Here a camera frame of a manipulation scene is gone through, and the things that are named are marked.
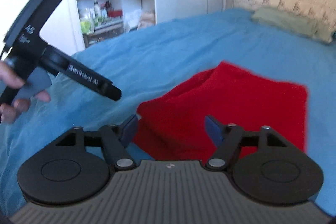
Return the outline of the person's left hand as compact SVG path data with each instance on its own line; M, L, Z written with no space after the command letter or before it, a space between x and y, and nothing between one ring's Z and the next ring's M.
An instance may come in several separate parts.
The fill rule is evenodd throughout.
M13 123L30 107L31 97L50 102L49 74L31 63L1 62L1 122Z

